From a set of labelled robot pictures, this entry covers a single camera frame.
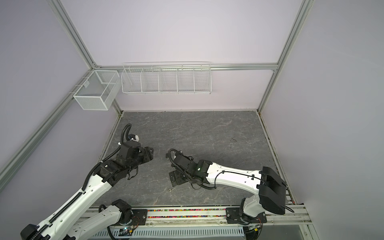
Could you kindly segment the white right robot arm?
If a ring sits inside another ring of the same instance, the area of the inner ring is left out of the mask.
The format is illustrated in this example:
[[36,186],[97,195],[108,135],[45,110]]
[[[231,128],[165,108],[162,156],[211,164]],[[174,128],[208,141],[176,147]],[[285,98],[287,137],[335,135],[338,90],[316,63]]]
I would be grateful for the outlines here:
[[166,158],[174,168],[169,174],[174,187],[189,183],[195,190],[216,190],[217,186],[225,185],[252,194],[242,199],[237,213],[227,214],[229,223],[263,224],[262,215],[265,212],[276,215],[294,212],[286,205],[287,183],[272,168],[251,171],[229,168],[207,160],[195,162],[191,156],[185,156],[176,149],[168,150]]

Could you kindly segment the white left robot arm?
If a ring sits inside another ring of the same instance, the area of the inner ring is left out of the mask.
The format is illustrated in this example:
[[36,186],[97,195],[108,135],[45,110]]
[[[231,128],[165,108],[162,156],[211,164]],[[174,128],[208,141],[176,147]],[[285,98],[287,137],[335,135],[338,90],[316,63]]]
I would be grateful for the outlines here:
[[122,130],[120,145],[87,174],[82,187],[52,215],[21,231],[23,240],[87,240],[109,226],[129,225],[134,219],[131,205],[116,200],[81,223],[79,218],[122,179],[132,179],[131,171],[153,160],[154,149],[142,147],[139,137],[130,134],[132,125]]

